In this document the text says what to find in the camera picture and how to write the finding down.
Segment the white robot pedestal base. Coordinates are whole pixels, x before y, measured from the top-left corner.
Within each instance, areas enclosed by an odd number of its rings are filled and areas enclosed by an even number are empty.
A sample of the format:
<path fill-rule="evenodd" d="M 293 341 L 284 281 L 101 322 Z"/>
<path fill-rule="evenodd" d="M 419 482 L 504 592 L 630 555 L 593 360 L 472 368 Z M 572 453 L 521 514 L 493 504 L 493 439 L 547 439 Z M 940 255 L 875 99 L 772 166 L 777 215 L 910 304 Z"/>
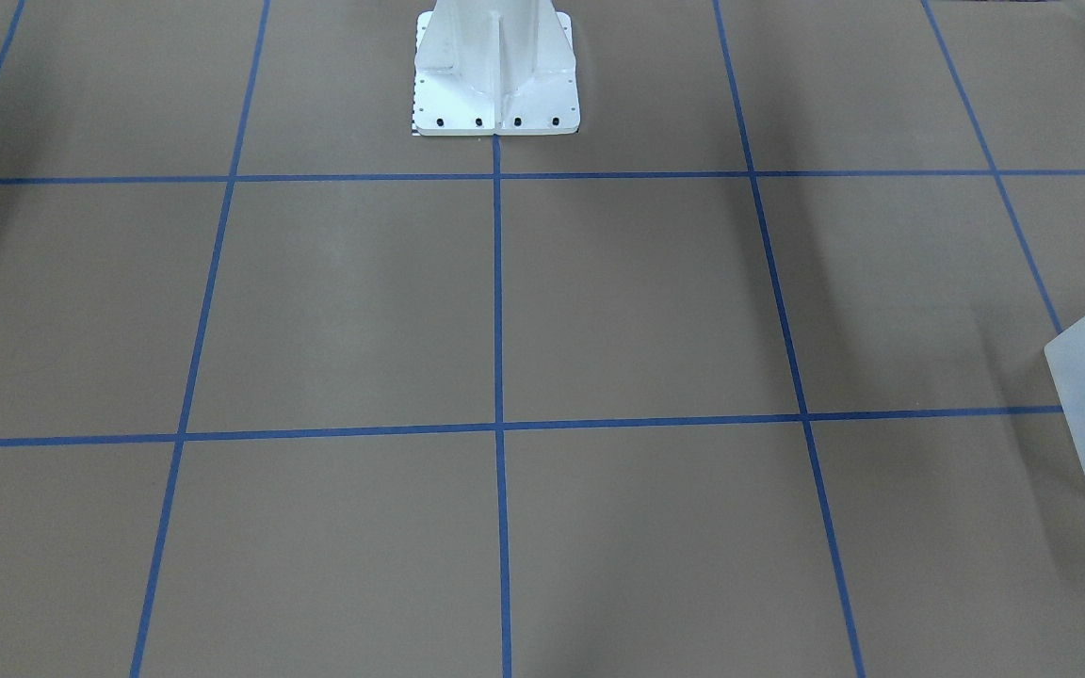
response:
<path fill-rule="evenodd" d="M 573 27 L 551 1 L 438 1 L 419 13 L 411 130 L 422 137 L 577 133 Z"/>

